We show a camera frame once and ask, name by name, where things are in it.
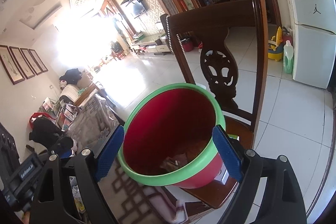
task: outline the tv screen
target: tv screen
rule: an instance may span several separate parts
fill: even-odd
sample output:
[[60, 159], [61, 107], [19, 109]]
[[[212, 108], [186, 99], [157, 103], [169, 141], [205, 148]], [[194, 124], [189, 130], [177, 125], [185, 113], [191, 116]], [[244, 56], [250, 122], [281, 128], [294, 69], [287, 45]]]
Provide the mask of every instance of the tv screen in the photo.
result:
[[145, 7], [138, 0], [129, 0], [121, 6], [125, 8], [134, 18], [146, 12]]

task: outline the framed wall art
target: framed wall art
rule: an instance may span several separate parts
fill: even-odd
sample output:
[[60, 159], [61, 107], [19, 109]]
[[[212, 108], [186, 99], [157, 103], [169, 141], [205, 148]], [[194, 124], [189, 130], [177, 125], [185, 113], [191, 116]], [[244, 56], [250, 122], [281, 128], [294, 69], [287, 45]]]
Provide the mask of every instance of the framed wall art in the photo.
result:
[[0, 45], [0, 60], [13, 85], [25, 80], [12, 58], [8, 46]]
[[26, 60], [28, 61], [28, 64], [31, 66], [33, 71], [35, 72], [36, 75], [40, 75], [43, 73], [42, 68], [38, 65], [38, 63], [33, 59], [31, 56], [29, 50], [27, 48], [21, 48], [20, 49]]
[[44, 65], [44, 63], [42, 62], [41, 58], [38, 56], [36, 50], [28, 49], [28, 51], [31, 54], [31, 56], [33, 57], [33, 59], [35, 60], [35, 62], [40, 66], [40, 68], [42, 69], [42, 71], [43, 72], [47, 72], [48, 69]]
[[12, 53], [12, 56], [14, 60], [16, 61], [17, 65], [19, 66], [20, 70], [24, 74], [24, 76], [29, 79], [35, 76], [35, 73], [31, 69], [31, 67], [28, 65], [28, 62], [25, 60], [22, 52], [18, 47], [9, 47], [10, 52]]

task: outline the white refrigerator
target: white refrigerator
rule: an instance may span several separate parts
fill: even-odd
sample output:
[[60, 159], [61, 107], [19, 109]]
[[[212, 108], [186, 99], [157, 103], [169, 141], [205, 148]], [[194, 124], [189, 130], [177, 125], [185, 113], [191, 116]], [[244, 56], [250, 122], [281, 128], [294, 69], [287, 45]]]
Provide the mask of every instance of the white refrigerator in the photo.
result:
[[336, 54], [335, 0], [289, 0], [294, 40], [293, 79], [325, 89]]

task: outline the green liquid bottle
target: green liquid bottle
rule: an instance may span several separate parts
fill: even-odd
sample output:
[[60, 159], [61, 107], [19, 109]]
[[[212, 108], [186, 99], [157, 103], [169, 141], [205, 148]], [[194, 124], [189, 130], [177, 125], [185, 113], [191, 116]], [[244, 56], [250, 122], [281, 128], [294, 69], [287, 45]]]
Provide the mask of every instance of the green liquid bottle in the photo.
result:
[[283, 47], [283, 71], [291, 74], [293, 72], [294, 48], [289, 40]]

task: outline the television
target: television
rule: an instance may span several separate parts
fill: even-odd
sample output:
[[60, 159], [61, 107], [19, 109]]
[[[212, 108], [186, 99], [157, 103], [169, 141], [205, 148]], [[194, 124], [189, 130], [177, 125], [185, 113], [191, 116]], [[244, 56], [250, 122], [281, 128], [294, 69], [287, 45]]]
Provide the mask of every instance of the television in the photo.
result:
[[134, 18], [137, 18], [147, 11], [141, 0], [125, 0], [120, 6], [126, 9]]

